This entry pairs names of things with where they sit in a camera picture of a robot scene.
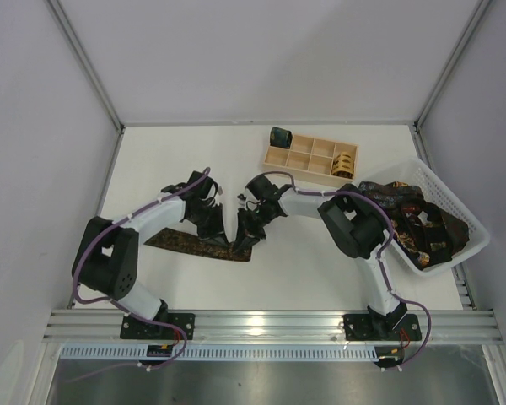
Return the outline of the dark key-patterned tie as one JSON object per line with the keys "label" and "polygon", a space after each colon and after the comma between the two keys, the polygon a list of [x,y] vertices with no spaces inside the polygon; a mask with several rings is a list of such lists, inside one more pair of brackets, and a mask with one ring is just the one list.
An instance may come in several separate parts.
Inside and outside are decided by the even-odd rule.
{"label": "dark key-patterned tie", "polygon": [[169,228],[158,232],[158,234],[145,241],[144,245],[190,256],[230,262],[249,262],[252,256],[251,248],[244,251],[233,251],[232,246],[211,245],[201,241],[196,235]]}

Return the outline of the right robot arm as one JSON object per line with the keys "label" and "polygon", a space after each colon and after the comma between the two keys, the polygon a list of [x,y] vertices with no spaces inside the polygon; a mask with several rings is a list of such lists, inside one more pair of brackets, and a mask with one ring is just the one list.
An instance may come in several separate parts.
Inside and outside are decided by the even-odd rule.
{"label": "right robot arm", "polygon": [[351,184],[335,191],[308,191],[297,188],[294,179],[276,186],[265,174],[254,177],[245,189],[255,199],[255,206],[248,208],[248,202],[244,202],[238,209],[234,251],[249,249],[264,240],[265,227],[276,218],[319,219],[337,248],[355,260],[369,288],[367,310],[373,330],[386,338],[396,329],[406,315],[407,306],[396,296],[383,258],[394,230],[375,202]]}

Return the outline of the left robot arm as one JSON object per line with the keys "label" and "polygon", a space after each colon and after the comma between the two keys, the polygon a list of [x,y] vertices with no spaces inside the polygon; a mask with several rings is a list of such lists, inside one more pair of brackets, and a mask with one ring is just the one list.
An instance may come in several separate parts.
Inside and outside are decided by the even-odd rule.
{"label": "left robot arm", "polygon": [[161,190],[147,204],[118,219],[93,217],[86,225],[72,270],[79,304],[109,301],[147,324],[169,327],[167,304],[137,280],[139,249],[161,230],[188,221],[210,246],[228,248],[223,205],[210,169]]}

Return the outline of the pile of dark ties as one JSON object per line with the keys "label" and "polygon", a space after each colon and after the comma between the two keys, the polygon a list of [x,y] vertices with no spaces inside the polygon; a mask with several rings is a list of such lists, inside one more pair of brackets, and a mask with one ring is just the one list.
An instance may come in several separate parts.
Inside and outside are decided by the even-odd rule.
{"label": "pile of dark ties", "polygon": [[363,181],[358,189],[383,208],[398,246],[421,271],[450,261],[470,240],[467,223],[427,202],[419,186]]}

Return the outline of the wooden compartment box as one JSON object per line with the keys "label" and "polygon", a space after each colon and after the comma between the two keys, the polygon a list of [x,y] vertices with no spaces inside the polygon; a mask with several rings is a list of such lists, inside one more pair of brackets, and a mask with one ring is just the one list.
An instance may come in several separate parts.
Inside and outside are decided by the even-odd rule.
{"label": "wooden compartment box", "polygon": [[[306,181],[328,187],[341,187],[355,179],[359,146],[352,143],[293,135],[290,149],[267,148],[263,160],[264,171],[281,171],[297,181]],[[332,162],[341,152],[348,152],[355,161],[353,179],[331,175]]]}

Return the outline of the rolled dark green tie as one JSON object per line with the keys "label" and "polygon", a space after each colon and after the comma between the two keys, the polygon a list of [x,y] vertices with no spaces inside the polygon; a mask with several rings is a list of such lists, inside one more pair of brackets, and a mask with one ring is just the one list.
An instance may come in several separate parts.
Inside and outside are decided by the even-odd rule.
{"label": "rolled dark green tie", "polygon": [[269,135],[271,147],[290,149],[292,140],[293,134],[291,131],[280,127],[272,127]]}

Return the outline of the rolled gold patterned tie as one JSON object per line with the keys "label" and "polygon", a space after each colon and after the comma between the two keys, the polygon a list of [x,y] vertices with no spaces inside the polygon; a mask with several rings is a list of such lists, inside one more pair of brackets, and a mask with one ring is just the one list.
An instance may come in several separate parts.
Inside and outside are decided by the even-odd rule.
{"label": "rolled gold patterned tie", "polygon": [[346,179],[353,179],[355,175],[355,161],[348,152],[341,152],[334,158],[331,175]]}

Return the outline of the white plastic basket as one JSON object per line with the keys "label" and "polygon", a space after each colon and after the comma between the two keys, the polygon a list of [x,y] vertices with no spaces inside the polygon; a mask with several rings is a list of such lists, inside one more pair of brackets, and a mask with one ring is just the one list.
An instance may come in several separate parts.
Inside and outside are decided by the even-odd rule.
{"label": "white plastic basket", "polygon": [[418,269],[396,242],[391,244],[388,248],[389,253],[402,267],[419,277],[434,277],[448,272],[478,254],[490,242],[490,235],[477,217],[422,160],[416,157],[406,157],[376,166],[370,171],[357,175],[353,180],[353,185],[358,186],[363,181],[373,181],[379,184],[401,181],[410,186],[418,186],[421,188],[426,202],[437,205],[467,224],[469,241],[466,246],[455,253],[450,261],[424,270]]}

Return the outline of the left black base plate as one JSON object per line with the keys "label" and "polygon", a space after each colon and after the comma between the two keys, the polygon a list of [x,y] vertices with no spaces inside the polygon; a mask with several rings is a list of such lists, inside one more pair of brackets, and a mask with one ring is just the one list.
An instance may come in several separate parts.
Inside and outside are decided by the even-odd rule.
{"label": "left black base plate", "polygon": [[[195,317],[193,313],[164,311],[162,314],[156,315],[154,320],[178,327],[185,332],[187,339],[193,339]],[[120,339],[175,340],[179,335],[179,332],[171,327],[154,325],[131,316],[124,316],[122,318]]]}

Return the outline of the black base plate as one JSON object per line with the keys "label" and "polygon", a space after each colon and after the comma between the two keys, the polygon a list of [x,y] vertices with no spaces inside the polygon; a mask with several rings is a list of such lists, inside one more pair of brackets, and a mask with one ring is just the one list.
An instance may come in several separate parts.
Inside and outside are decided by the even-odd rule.
{"label": "black base plate", "polygon": [[346,340],[354,341],[400,341],[418,342],[423,338],[418,318],[405,314],[393,327],[382,316],[369,313],[346,314],[342,317]]}
{"label": "black base plate", "polygon": [[[193,313],[164,311],[162,314],[156,315],[154,320],[178,327],[185,332],[187,339],[193,339],[195,317]],[[179,335],[179,332],[171,327],[154,325],[131,316],[124,316],[122,318],[120,339],[175,340]]]}

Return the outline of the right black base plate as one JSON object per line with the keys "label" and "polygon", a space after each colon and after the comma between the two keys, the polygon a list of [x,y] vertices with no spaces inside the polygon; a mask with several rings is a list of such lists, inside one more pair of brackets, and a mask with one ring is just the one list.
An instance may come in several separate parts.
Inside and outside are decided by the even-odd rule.
{"label": "right black base plate", "polygon": [[405,314],[393,327],[382,316],[369,313],[346,314],[342,317],[346,340],[354,341],[400,341],[418,342],[423,338],[418,318]]}

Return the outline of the aluminium mounting rail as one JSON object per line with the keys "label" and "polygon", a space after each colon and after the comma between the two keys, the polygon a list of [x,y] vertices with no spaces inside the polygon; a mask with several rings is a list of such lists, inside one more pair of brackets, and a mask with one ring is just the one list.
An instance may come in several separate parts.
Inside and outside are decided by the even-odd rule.
{"label": "aluminium mounting rail", "polygon": [[[344,342],[351,327],[344,321],[357,315],[350,311],[293,310],[196,310],[194,343],[328,344]],[[499,345],[503,337],[489,310],[433,310],[429,342],[440,344]],[[116,343],[120,332],[131,327],[119,310],[54,310],[43,339],[47,342]]]}

